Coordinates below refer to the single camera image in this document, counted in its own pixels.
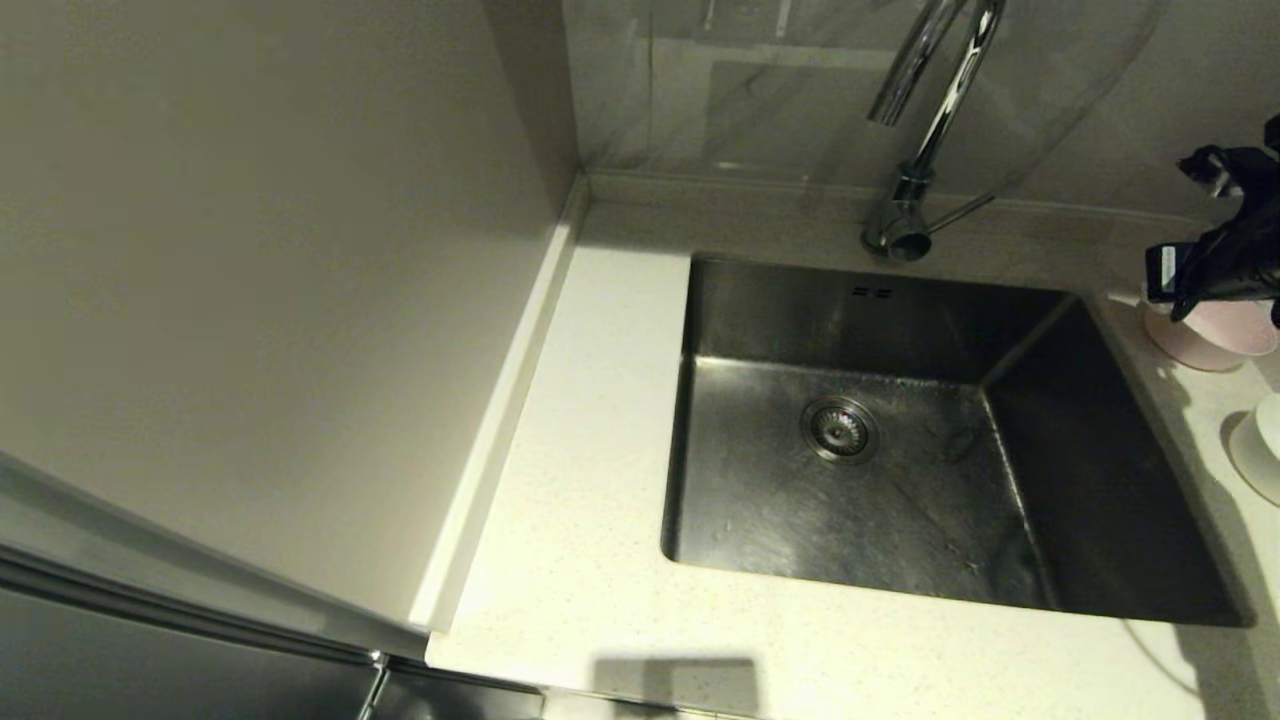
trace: pink container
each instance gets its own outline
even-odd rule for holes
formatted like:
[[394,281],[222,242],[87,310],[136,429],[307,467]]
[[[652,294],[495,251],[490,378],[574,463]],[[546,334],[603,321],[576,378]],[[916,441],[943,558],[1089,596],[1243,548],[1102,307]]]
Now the pink container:
[[1230,370],[1277,342],[1267,311],[1253,302],[1201,302],[1181,323],[1144,304],[1142,324],[1170,357],[1199,370]]

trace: faucet base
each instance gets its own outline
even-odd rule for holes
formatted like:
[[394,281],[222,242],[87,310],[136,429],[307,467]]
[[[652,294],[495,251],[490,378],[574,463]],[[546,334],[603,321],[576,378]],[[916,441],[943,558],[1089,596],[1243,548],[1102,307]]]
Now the faucet base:
[[895,260],[919,260],[933,247],[929,228],[920,213],[929,178],[920,178],[906,165],[899,168],[892,195],[876,204],[863,227],[863,246]]

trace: drain strainer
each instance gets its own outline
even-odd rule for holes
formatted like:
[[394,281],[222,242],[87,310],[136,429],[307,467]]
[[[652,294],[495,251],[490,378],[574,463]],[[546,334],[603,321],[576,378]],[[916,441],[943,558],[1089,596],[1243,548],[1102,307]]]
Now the drain strainer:
[[879,446],[876,419],[847,397],[819,397],[806,405],[800,432],[809,447],[831,462],[865,462]]

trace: white cup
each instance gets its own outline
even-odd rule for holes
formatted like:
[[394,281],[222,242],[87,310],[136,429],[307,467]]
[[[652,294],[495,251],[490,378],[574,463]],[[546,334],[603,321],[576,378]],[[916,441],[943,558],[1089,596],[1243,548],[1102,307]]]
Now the white cup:
[[1258,495],[1280,505],[1280,393],[1263,397],[1231,430],[1228,445],[1240,475]]

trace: white countertop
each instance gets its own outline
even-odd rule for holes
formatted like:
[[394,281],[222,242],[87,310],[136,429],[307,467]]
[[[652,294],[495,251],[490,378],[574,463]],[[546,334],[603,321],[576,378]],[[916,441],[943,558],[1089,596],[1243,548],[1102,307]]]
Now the white countertop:
[[[901,268],[869,258],[841,222],[594,205],[462,603],[433,634],[429,664],[788,720],[1280,716],[1280,510],[1235,474],[1221,441],[1224,420],[1270,392],[1266,378],[1252,365],[1175,366],[1146,341],[1132,306],[1140,246],[1125,233],[955,228]],[[1084,295],[1180,448],[1257,624],[1126,621],[667,560],[690,250]]]

